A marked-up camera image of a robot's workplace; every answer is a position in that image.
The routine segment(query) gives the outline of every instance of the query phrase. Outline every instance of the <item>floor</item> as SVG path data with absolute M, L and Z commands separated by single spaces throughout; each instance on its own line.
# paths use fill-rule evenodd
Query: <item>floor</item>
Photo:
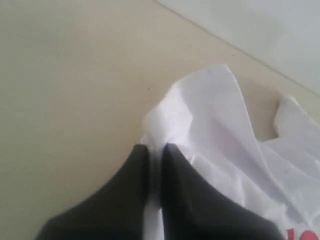
M 184 75 L 228 64 L 259 140 L 281 95 L 320 98 L 152 0 L 0 3 L 0 239 L 31 240 L 119 169 Z

